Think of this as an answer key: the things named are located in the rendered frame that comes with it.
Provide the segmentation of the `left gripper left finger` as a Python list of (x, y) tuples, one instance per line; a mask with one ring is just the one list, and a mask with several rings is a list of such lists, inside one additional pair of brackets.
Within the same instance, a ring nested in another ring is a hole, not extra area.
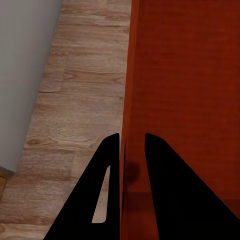
[[(110, 166), (106, 221), (92, 222)], [(44, 240), (120, 240), (120, 134), (103, 139)]]

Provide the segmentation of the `storage box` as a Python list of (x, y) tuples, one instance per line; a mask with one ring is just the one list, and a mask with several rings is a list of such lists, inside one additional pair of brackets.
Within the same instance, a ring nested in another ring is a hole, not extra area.
[(145, 155), (164, 139), (240, 220), (240, 0), (132, 0), (120, 240), (160, 240)]

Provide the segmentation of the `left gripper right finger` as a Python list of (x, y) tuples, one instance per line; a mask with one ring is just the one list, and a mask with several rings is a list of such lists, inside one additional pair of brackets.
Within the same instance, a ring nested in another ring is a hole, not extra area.
[(161, 137), (144, 151), (159, 240), (240, 240), (240, 220)]

